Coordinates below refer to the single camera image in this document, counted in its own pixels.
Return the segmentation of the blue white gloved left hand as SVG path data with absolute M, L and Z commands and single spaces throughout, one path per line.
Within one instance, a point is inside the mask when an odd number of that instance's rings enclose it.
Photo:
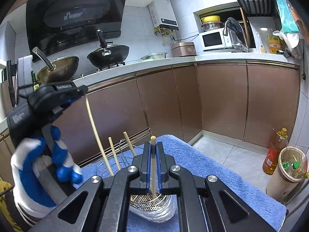
M 44 137 L 25 138 L 17 146 L 10 165 L 14 179 L 14 202 L 22 219 L 33 226 L 68 196 L 59 186 L 69 186 L 83 180 L 81 168 L 74 163 L 67 146 L 61 140 L 58 127 L 51 126 L 52 155 L 44 155 Z

